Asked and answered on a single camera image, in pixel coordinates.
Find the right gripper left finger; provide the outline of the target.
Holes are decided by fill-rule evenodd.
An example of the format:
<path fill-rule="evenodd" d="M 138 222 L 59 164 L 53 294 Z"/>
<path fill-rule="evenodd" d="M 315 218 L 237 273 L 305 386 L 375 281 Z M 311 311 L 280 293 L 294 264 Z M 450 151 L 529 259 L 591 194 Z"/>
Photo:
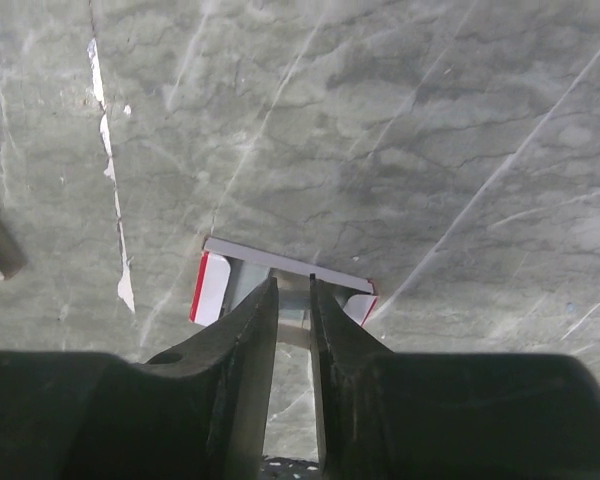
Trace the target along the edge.
<path fill-rule="evenodd" d="M 278 330 L 274 279 L 145 363 L 0 351 L 0 479 L 254 479 Z"/>

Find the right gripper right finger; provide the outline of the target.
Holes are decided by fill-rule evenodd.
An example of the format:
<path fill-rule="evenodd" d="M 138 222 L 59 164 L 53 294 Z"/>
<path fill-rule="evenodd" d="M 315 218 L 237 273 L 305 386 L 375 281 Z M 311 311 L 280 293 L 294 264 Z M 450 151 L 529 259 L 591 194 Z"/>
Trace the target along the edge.
<path fill-rule="evenodd" d="M 600 479 L 600 386 L 576 358 L 396 353 L 310 282 L 326 479 Z"/>

